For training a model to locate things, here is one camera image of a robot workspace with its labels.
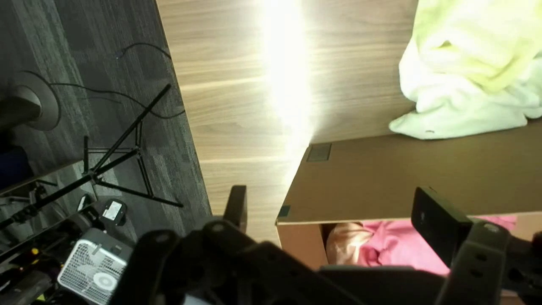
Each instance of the pink fabric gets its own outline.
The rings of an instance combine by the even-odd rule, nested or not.
[[[514,218],[481,218],[508,231],[514,228]],[[409,221],[369,221],[362,223],[372,238],[359,252],[362,267],[411,267],[414,270],[447,275],[448,269],[440,262]]]

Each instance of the brown cardboard box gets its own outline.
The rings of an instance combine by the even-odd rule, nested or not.
[[[325,225],[408,219],[416,187],[431,187],[467,216],[521,214],[523,238],[542,231],[542,214],[525,214],[542,213],[542,123],[450,141],[313,145],[276,221],[282,250],[311,269],[326,265]]]

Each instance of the towel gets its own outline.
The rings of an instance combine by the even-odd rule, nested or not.
[[[435,74],[508,87],[542,50],[540,0],[420,0],[411,42]]]
[[[448,140],[542,118],[540,31],[542,0],[420,0],[399,62],[401,92],[416,106],[389,130]]]

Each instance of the wood grain surface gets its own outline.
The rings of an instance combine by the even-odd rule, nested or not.
[[[213,213],[248,187],[274,219],[308,143],[387,135],[409,109],[398,62],[416,3],[157,0]]]

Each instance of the tripod leg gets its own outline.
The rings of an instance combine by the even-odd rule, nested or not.
[[[142,123],[138,123],[135,130],[135,148],[140,148],[140,141],[142,141]]]
[[[35,202],[35,206],[27,206],[25,209],[15,213],[10,219],[5,219],[0,223],[0,231],[8,228],[10,225],[15,225],[15,223],[25,223],[27,219],[33,218],[42,208],[49,206],[50,202],[57,201],[57,199],[62,199],[66,194],[79,189],[81,186],[91,182],[91,177],[89,175],[82,175],[79,180],[66,186],[64,189],[40,199],[38,202]]]
[[[123,189],[120,186],[111,186],[111,184],[106,184],[106,182],[96,182],[96,186],[105,187],[105,189],[111,189],[111,191],[118,191],[118,192],[123,192],[123,194],[132,194],[135,197],[154,201],[154,202],[160,202],[160,204],[165,204],[165,206],[184,208],[182,204],[164,201],[164,199],[159,199],[159,197],[149,197],[145,194],[140,194],[140,192],[135,192],[135,191],[130,191],[130,189]]]
[[[152,187],[150,187],[150,180],[149,180],[149,174],[147,174],[147,167],[145,167],[145,162],[142,160],[140,155],[137,155],[137,165],[138,165],[138,172],[140,172],[142,182],[143,182],[143,186],[147,189],[147,196],[154,197],[154,192],[152,192]]]
[[[82,174],[88,172],[88,136],[82,138]]]
[[[138,114],[138,118],[125,130],[125,133],[116,140],[116,143],[103,155],[103,158],[93,167],[98,170],[103,164],[120,148],[120,145],[137,130],[137,126],[145,119],[145,116],[152,111],[152,108],[169,92],[171,86],[167,84],[155,99]]]
[[[105,167],[98,169],[98,170],[94,172],[94,175],[96,175],[96,177],[98,177],[98,175],[103,175],[105,172],[115,169],[116,165],[130,160],[130,158],[135,157],[137,153],[138,153],[137,150],[132,150],[132,152],[125,153],[123,157],[120,157],[120,158],[106,164]]]

